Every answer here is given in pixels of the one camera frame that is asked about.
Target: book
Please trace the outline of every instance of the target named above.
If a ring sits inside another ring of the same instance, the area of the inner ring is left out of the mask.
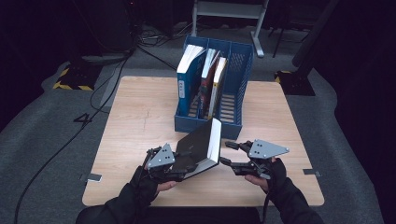
[[[221,122],[209,119],[177,142],[176,153],[184,156],[176,158],[172,170],[196,167],[185,174],[184,179],[187,179],[211,169],[219,165],[220,147]]]
[[[178,114],[187,117],[194,94],[201,84],[205,48],[188,45],[177,67]]]
[[[208,49],[205,57],[205,64],[201,74],[201,86],[199,88],[198,118],[203,119],[209,106],[210,95],[213,86],[213,77],[219,61],[219,51]]]
[[[213,77],[213,87],[210,96],[209,111],[207,112],[207,118],[211,119],[215,116],[216,109],[219,104],[219,98],[221,93],[221,88],[224,82],[224,73],[226,70],[227,59],[219,57],[218,66],[216,67],[215,76]]]

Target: black book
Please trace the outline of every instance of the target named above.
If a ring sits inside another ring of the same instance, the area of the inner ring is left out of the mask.
[[[219,164],[221,146],[221,122],[209,119],[193,132],[177,142],[176,161],[172,170],[193,167],[184,179],[198,175]]]

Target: wooden table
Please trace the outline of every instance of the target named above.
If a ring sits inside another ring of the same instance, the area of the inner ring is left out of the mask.
[[[105,203],[117,197],[131,180],[148,149],[169,143],[176,150],[185,133],[175,132],[177,80],[174,77],[123,77],[111,108],[92,173],[101,182],[87,183],[82,201],[86,205]],[[275,82],[249,81],[243,103],[243,128],[236,142],[261,139],[290,149],[281,155],[288,176],[303,192],[310,205],[324,203],[301,136],[290,113],[285,95]],[[248,161],[242,150],[224,146],[221,156],[232,161]],[[218,165],[160,193],[152,206],[262,206],[265,194]]]

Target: shelf leg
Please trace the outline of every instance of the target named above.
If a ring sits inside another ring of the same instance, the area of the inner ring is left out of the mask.
[[[194,8],[192,9],[192,31],[191,36],[197,36],[197,0],[194,1]]]
[[[260,33],[260,29],[262,28],[262,21],[264,20],[265,12],[267,10],[267,5],[268,5],[268,1],[266,0],[262,4],[262,12],[260,13],[259,20],[257,21],[256,31],[250,32],[254,48],[256,49],[257,56],[259,58],[264,57],[264,51],[262,50],[262,45],[260,44],[260,40],[259,40],[259,33]]]

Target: cable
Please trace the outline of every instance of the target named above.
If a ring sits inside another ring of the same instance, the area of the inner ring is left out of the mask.
[[[79,9],[77,3],[75,0],[72,0],[73,5],[75,6],[76,10],[78,11],[78,14],[80,15],[80,17],[82,18],[82,20],[84,21],[85,25],[87,26],[88,30],[90,31],[91,35],[93,36],[93,38],[96,40],[96,42],[104,49],[110,51],[110,52],[114,52],[114,53],[125,53],[126,51],[130,51],[134,48],[134,45],[132,45],[130,48],[122,50],[122,49],[112,49],[109,48],[107,46],[105,46],[101,40],[99,40],[99,38],[96,36],[95,32],[93,31],[93,29],[91,28],[91,26],[88,24],[88,21],[85,19],[84,15],[82,14],[81,10]]]
[[[140,38],[139,38],[139,43],[138,44],[140,46],[144,46],[144,47],[159,47],[159,46],[167,43],[170,40],[177,40],[177,39],[180,39],[181,37],[183,37],[185,35],[190,35],[191,32],[184,33],[184,34],[182,34],[182,33],[183,33],[183,31],[185,31],[191,25],[192,25],[192,22],[187,24],[187,25],[185,25],[183,28],[181,28],[179,31],[177,31],[177,32],[175,32],[173,34],[173,36],[177,36],[177,37],[172,37],[172,38],[169,38],[166,35],[157,35],[153,30],[143,31],[142,35],[139,36]],[[154,39],[154,38],[156,39],[155,43],[146,43],[144,41],[146,39]]]
[[[274,172],[272,171],[272,164],[271,163],[270,163],[270,169],[271,169],[271,173],[273,174]],[[270,196],[271,196],[271,194],[273,192],[271,189],[274,187],[274,180],[272,179],[270,181],[267,181],[267,183],[270,186],[268,186],[268,193],[267,193],[267,196],[265,197],[264,205],[262,207],[262,224],[265,224],[265,219],[267,217],[267,208],[268,208],[268,203],[270,202]]]
[[[143,170],[146,169],[146,164],[148,163],[148,160],[149,160],[149,155],[147,155],[145,160],[143,161],[142,169],[140,170],[139,177],[137,178],[137,186],[136,186],[137,188],[139,187],[140,181],[142,180],[141,179],[142,178],[142,173],[143,173]]]
[[[159,57],[153,55],[152,53],[146,51],[145,49],[142,49],[140,46],[137,46],[137,47],[138,47],[140,50],[142,50],[143,52],[147,53],[148,55],[150,55],[150,56],[152,56],[152,57],[158,59],[158,60],[161,61],[162,63],[168,65],[168,66],[169,66],[170,68],[172,68],[173,70],[175,70],[175,71],[177,70],[172,64],[170,64],[170,63],[168,63],[168,62],[162,60],[161,58],[159,58]]]
[[[101,89],[112,77],[114,77],[114,74],[116,73],[116,69],[117,69],[118,66],[120,66],[120,64],[121,64],[121,63],[117,64],[117,66],[114,68],[113,73],[111,74],[111,76],[110,76],[108,79],[106,79],[106,80],[105,80],[98,88],[96,88],[96,90],[92,93],[91,98],[90,98],[90,105],[91,105],[91,107],[92,107],[93,109],[95,109],[95,110],[100,110],[100,112],[105,113],[105,114],[109,114],[109,112],[107,112],[107,111],[104,111],[104,110],[102,110],[102,109],[100,109],[100,108],[96,108],[96,107],[92,104],[92,98],[93,98],[93,96],[95,95],[95,93],[96,93],[99,89]]]
[[[107,99],[105,100],[105,102],[99,107],[98,110],[96,110],[96,112],[91,116],[91,118],[89,120],[93,120],[93,118],[96,117],[96,115],[100,112],[100,110],[102,110],[102,108],[105,106],[105,104],[110,100],[111,95],[114,93],[115,89],[117,88],[117,85],[120,81],[120,75],[121,75],[121,71],[123,66],[126,64],[126,62],[128,61],[125,60],[120,68],[119,71],[119,76],[117,78],[116,84],[114,85],[114,88],[112,90],[112,92],[110,93],[110,95],[107,97]],[[27,184],[27,186],[25,187],[25,189],[23,190],[23,193],[21,195],[21,197],[18,199],[18,203],[17,206],[15,208],[15,216],[14,216],[14,224],[18,224],[18,214],[20,211],[20,207],[21,207],[21,202],[23,200],[24,195],[26,194],[27,190],[30,188],[30,186],[32,185],[32,183],[35,181],[35,179],[38,177],[38,175],[40,175],[40,173],[44,170],[44,168],[46,168],[46,166],[59,154],[61,153],[83,130],[84,128],[90,124],[90,122],[85,122],[82,127],[55,153],[52,155],[52,157],[49,158],[49,160],[47,160],[44,165],[41,166],[41,168],[35,173],[35,175],[32,177],[32,179],[29,181],[29,183]]]

